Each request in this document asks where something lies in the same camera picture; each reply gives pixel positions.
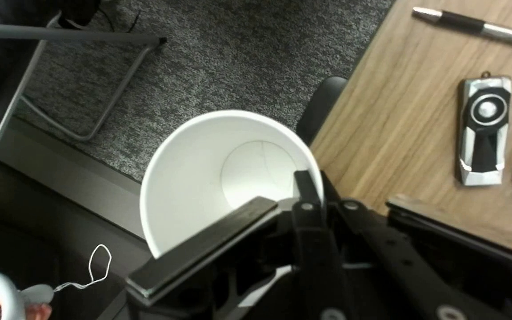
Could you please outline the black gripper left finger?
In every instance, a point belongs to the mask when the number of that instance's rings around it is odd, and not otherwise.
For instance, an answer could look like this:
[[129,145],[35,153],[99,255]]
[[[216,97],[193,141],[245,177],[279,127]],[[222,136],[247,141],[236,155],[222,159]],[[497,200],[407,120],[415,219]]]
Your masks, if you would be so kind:
[[149,260],[126,280],[127,294],[142,306],[152,306],[204,267],[245,232],[277,209],[275,201],[254,198],[220,221],[200,230],[159,258]]

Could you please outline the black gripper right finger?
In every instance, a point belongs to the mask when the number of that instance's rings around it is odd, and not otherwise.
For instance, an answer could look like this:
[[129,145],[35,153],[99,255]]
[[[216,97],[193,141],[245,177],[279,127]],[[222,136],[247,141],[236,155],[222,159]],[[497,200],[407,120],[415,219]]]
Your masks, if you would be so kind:
[[346,280],[323,207],[307,171],[295,171],[293,205],[296,271],[307,320],[350,320]]

